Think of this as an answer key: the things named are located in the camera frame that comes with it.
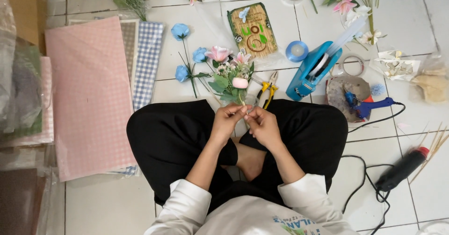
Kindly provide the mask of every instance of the person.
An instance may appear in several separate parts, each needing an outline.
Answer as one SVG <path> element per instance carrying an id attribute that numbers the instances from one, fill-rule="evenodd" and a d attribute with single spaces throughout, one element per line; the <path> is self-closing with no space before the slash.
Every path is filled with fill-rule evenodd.
<path id="1" fill-rule="evenodd" d="M 327 192 L 348 124 L 328 105 L 272 100 L 267 110 L 206 100 L 155 103 L 135 112 L 127 135 L 163 205 L 145 235 L 356 235 Z M 249 131 L 232 138 L 244 118 Z M 225 169 L 236 165 L 247 182 Z"/>

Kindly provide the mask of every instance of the blue pom pom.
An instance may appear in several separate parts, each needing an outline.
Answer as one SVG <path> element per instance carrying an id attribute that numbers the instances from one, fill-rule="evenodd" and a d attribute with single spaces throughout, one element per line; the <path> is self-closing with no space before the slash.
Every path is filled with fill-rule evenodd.
<path id="1" fill-rule="evenodd" d="M 387 91 L 387 89 L 385 88 L 384 85 L 382 85 L 380 83 L 371 86 L 371 94 L 373 96 L 380 96 L 383 93 L 385 93 L 385 91 Z"/>

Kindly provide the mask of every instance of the black cable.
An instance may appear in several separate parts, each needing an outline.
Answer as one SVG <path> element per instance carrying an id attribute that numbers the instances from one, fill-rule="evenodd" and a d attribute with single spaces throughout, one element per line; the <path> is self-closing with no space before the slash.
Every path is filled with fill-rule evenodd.
<path id="1" fill-rule="evenodd" d="M 368 178 L 368 181 L 371 183 L 371 186 L 373 186 L 373 189 L 376 191 L 376 199 L 379 203 L 386 203 L 388 208 L 385 210 L 384 212 L 384 216 L 382 217 L 382 222 L 374 229 L 374 231 L 371 233 L 371 235 L 373 235 L 374 233 L 376 233 L 380 227 L 382 227 L 385 224 L 385 215 L 387 214 L 387 212 L 390 210 L 390 203 L 387 202 L 387 198 L 390 195 L 390 191 L 387 192 L 387 194 L 385 196 L 383 196 L 382 194 L 380 194 L 379 190 L 376 188 L 376 186 L 374 185 L 373 181 L 371 180 L 371 178 L 369 178 L 369 175 L 367 173 L 367 169 L 369 168 L 373 168 L 373 167 L 380 167 L 380 166 L 394 166 L 391 164 L 379 164 L 379 165 L 372 165 L 372 166 L 367 166 L 365 160 L 360 157 L 360 156 L 356 156 L 356 155 L 343 155 L 342 158 L 346 158 L 346 157 L 353 157 L 353 158 L 358 158 L 363 162 L 363 168 L 364 168 L 364 177 L 362 180 L 362 183 L 360 186 L 358 186 L 356 188 L 356 190 L 354 190 L 351 195 L 349 195 L 348 199 L 346 200 L 346 203 L 344 204 L 342 213 L 344 214 L 344 212 L 346 211 L 346 207 L 348 206 L 349 200 L 351 200 L 351 197 L 356 194 L 357 191 L 359 191 L 359 189 L 361 189 L 363 187 L 363 185 L 365 184 L 365 180 L 366 178 Z"/>
<path id="2" fill-rule="evenodd" d="M 357 127 L 357 128 L 354 129 L 354 130 L 350 130 L 348 133 L 352 133 L 353 131 L 355 131 L 355 130 L 361 128 L 361 127 L 364 127 L 365 125 L 374 124 L 374 123 L 381 122 L 381 121 L 384 121 L 384 120 L 387 120 L 387 119 L 390 119 L 390 118 L 394 118 L 394 117 L 398 116 L 399 114 L 401 114 L 403 111 L 405 111 L 405 109 L 406 109 L 406 105 L 405 105 L 405 104 L 399 103 L 399 102 L 394 102 L 394 104 L 402 105 L 404 108 L 402 108 L 402 110 L 401 110 L 400 112 L 396 113 L 396 114 L 393 115 L 393 116 L 390 116 L 390 117 L 387 117 L 387 118 L 383 118 L 383 119 L 379 119 L 379 120 L 376 120 L 376 121 L 373 121 L 373 122 L 368 122 L 368 123 L 366 123 L 366 124 L 363 124 L 363 125 Z"/>

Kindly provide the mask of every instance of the blue tape dispenser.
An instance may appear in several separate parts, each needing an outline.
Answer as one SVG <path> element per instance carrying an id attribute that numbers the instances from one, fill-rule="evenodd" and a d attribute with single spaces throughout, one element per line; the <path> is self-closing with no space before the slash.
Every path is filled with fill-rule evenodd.
<path id="1" fill-rule="evenodd" d="M 328 55 L 327 51 L 332 43 L 330 41 L 323 43 L 303 60 L 286 91 L 291 99 L 301 101 L 303 97 L 314 92 L 316 85 L 337 63 L 343 50 L 340 48 L 333 55 Z"/>

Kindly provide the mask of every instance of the red cap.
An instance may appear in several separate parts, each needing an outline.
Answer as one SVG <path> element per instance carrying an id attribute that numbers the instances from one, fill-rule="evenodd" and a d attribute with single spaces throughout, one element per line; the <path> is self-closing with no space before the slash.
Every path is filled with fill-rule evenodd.
<path id="1" fill-rule="evenodd" d="M 422 153 L 426 158 L 427 158 L 427 155 L 430 152 L 429 149 L 427 149 L 426 147 L 423 147 L 423 146 L 418 148 L 416 151 Z"/>

